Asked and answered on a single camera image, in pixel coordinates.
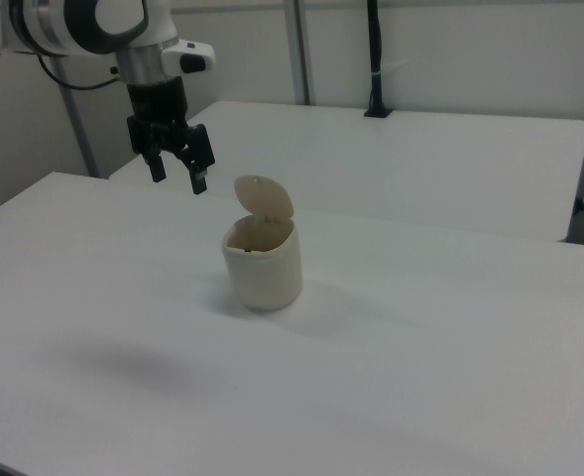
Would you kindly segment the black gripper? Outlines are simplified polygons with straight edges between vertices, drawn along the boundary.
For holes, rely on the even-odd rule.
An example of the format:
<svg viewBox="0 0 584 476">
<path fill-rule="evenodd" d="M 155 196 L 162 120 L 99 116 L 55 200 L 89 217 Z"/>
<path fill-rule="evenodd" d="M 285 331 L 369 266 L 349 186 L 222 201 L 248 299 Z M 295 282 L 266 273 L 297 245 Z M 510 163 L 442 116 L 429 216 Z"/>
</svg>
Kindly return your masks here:
<svg viewBox="0 0 584 476">
<path fill-rule="evenodd" d="M 192 192 L 206 192 L 207 168 L 215 164 L 215 158 L 206 128 L 202 124 L 187 125 L 183 80 L 128 84 L 127 91 L 133 107 L 133 114 L 127 118 L 132 148 L 144 158 L 153 182 L 167 177 L 161 153 L 169 152 L 191 169 Z"/>
</svg>

